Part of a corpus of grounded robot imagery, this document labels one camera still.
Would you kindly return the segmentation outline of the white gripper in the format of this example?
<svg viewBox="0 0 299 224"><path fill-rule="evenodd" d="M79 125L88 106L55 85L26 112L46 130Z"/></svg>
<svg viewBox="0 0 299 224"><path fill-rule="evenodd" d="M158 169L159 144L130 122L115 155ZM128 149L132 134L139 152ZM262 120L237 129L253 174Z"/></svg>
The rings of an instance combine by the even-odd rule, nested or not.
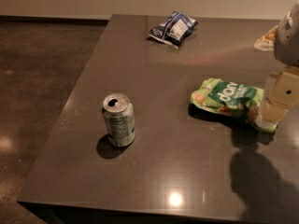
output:
<svg viewBox="0 0 299 224"><path fill-rule="evenodd" d="M263 88L259 116L276 123L299 102L299 1L278 24L274 53L278 61L292 65L271 73Z"/></svg>

